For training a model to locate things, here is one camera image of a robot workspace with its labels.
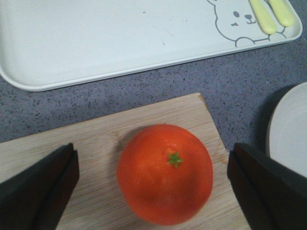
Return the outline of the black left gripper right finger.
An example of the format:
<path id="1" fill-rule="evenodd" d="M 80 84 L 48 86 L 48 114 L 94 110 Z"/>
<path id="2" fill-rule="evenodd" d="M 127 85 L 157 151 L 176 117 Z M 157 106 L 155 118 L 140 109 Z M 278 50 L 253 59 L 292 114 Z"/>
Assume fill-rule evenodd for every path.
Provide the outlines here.
<path id="1" fill-rule="evenodd" d="M 307 179 L 254 147 L 236 143 L 227 175 L 253 230 L 305 230 Z"/>

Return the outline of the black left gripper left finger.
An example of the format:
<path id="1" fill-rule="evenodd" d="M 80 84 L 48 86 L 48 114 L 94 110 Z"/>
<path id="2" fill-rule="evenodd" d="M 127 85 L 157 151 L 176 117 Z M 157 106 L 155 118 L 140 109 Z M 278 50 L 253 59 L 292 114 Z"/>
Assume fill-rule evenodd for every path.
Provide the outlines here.
<path id="1" fill-rule="evenodd" d="M 0 184 L 0 228 L 56 229 L 78 180 L 78 152 L 69 143 Z"/>

